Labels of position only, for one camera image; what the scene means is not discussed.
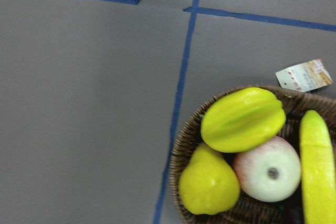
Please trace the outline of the yellow pear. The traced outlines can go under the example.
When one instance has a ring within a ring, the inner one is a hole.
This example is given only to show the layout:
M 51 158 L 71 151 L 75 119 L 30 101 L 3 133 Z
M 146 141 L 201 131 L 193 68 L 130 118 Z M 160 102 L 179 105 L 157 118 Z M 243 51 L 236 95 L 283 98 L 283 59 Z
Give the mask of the yellow pear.
M 184 207 L 195 215 L 215 215 L 233 208 L 240 184 L 222 154 L 202 142 L 182 171 L 178 192 Z

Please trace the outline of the yellow starfruit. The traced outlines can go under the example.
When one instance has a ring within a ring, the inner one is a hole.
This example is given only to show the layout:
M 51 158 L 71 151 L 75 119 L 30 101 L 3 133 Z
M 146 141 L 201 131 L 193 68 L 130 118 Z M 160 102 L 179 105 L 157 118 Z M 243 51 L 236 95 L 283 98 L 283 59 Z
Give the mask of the yellow starfruit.
M 244 88 L 214 102 L 201 121 L 201 137 L 211 148 L 238 153 L 278 134 L 286 121 L 282 102 L 270 91 Z

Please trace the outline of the small paper tag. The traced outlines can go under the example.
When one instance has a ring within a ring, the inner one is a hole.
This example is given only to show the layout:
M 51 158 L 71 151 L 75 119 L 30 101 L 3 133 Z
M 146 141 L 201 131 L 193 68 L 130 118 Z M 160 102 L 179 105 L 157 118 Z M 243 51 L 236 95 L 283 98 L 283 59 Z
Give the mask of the small paper tag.
M 303 62 L 275 73 L 282 88 L 310 92 L 333 84 L 322 59 Z

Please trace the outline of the pink white apple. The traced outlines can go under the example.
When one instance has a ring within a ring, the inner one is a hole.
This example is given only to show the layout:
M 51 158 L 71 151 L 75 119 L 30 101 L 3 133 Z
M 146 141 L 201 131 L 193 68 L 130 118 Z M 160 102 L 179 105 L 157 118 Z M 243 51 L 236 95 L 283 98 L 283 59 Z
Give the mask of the pink white apple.
M 279 136 L 250 151 L 236 154 L 233 169 L 242 190 L 264 202 L 289 198 L 301 181 L 299 155 Z

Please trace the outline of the woven brown basket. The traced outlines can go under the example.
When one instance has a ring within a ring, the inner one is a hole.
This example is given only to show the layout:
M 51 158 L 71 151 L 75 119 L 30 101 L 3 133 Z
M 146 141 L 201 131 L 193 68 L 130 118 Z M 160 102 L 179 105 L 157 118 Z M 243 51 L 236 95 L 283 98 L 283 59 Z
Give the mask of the woven brown basket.
M 189 164 L 192 154 L 201 138 L 201 120 L 205 111 L 218 99 L 241 90 L 238 86 L 220 92 L 201 104 L 188 118 L 176 137 L 170 158 L 169 182 L 174 204 L 184 223 L 303 223 L 301 189 L 280 202 L 262 202 L 246 193 L 240 194 L 236 205 L 216 215 L 195 215 L 183 205 L 178 191 L 180 175 Z M 287 140 L 299 151 L 299 125 L 304 113 L 317 111 L 328 125 L 331 142 L 335 143 L 335 99 L 314 93 L 303 93 L 275 86 L 263 86 L 272 92 L 282 103 L 286 122 L 278 135 Z

